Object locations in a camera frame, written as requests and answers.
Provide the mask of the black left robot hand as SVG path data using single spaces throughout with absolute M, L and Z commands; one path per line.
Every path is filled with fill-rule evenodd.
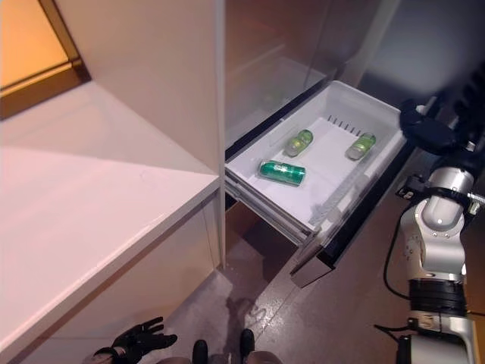
M 177 342 L 176 334 L 165 334 L 164 319 L 159 316 L 134 325 L 108 346 L 89 357 L 86 363 L 139 363 L 147 354 L 163 350 Z

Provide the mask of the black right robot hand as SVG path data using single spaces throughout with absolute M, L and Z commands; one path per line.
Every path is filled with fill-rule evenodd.
M 411 144 L 439 157 L 432 169 L 458 168 L 478 178 L 484 170 L 484 64 L 471 74 L 454 104 L 458 122 L 453 128 L 416 107 L 413 99 L 401 104 L 399 126 Z

